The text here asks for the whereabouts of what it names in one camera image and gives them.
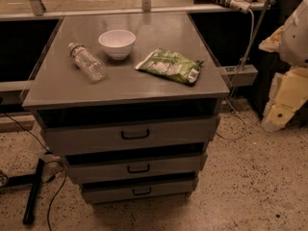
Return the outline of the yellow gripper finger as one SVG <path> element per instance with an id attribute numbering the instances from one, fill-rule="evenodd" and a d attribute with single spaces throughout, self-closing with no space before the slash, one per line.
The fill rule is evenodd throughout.
<path id="1" fill-rule="evenodd" d="M 290 109 L 271 108 L 263 117 L 261 125 L 268 132 L 283 129 L 294 116 Z"/>

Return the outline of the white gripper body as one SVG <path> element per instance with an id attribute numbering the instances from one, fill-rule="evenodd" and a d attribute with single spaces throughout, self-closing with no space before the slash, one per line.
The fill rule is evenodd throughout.
<path id="1" fill-rule="evenodd" d="M 308 100 L 308 68 L 292 66 L 282 78 L 269 119 L 291 119 Z"/>

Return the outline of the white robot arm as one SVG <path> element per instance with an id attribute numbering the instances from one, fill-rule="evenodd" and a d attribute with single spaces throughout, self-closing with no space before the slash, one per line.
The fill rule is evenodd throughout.
<path id="1" fill-rule="evenodd" d="M 274 75 L 263 113 L 262 127 L 275 132 L 284 128 L 308 101 L 308 0 L 302 0 L 284 25 L 259 48 L 278 52 L 280 60 L 291 66 L 285 74 Z"/>

